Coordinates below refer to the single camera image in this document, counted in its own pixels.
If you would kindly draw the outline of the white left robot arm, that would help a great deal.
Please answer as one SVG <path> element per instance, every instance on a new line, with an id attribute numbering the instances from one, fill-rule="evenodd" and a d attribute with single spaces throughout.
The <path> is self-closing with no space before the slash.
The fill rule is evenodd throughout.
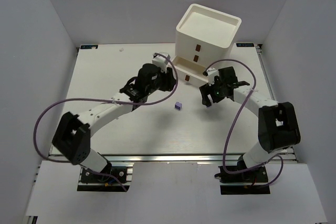
<path id="1" fill-rule="evenodd" d="M 98 180 L 114 178 L 110 162 L 91 148 L 91 137 L 113 120 L 147 105 L 148 97 L 155 91 L 172 94 L 177 83 L 177 71 L 173 66 L 162 70 L 146 63 L 110 100 L 79 114 L 65 113 L 52 144 L 70 163 L 87 169 Z"/>

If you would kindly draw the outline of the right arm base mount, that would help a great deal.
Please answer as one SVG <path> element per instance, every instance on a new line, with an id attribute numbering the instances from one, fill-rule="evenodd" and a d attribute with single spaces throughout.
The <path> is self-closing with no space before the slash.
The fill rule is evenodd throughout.
<path id="1" fill-rule="evenodd" d="M 220 182 L 221 195 L 269 195 L 270 188 L 265 167 L 241 174 L 228 174 L 222 166 L 214 178 Z"/>

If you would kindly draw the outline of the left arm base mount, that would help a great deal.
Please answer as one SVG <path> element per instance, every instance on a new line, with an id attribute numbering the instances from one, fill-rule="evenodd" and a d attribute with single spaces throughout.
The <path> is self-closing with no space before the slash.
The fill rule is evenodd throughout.
<path id="1" fill-rule="evenodd" d="M 111 162 L 102 173 L 81 168 L 77 191 L 126 193 L 131 185 L 133 167 L 130 163 Z"/>

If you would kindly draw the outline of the purple lego brick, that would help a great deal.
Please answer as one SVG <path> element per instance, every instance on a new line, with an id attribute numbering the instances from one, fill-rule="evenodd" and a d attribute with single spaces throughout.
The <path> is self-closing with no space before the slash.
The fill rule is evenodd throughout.
<path id="1" fill-rule="evenodd" d="M 174 105 L 175 109 L 177 110 L 181 110 L 182 109 L 182 103 L 180 102 L 176 102 L 175 105 Z"/>

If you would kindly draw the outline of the white three-drawer cabinet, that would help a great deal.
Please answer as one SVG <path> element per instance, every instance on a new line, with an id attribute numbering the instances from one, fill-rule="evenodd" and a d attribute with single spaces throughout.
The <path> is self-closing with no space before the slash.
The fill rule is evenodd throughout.
<path id="1" fill-rule="evenodd" d="M 207 83 L 204 70 L 229 56 L 241 23 L 239 17 L 190 5 L 176 26 L 173 64 L 179 80 L 197 88 Z"/>

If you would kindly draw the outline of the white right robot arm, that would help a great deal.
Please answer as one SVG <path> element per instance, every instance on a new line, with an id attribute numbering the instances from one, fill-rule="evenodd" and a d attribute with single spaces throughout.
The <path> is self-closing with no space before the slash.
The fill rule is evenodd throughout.
<path id="1" fill-rule="evenodd" d="M 275 155 L 301 141 L 294 106 L 280 103 L 258 93 L 247 81 L 239 81 L 233 67 L 205 70 L 208 83 L 200 87 L 202 104 L 210 107 L 225 98 L 240 104 L 239 112 L 247 108 L 258 118 L 258 141 L 229 175 L 250 173 L 267 164 Z"/>

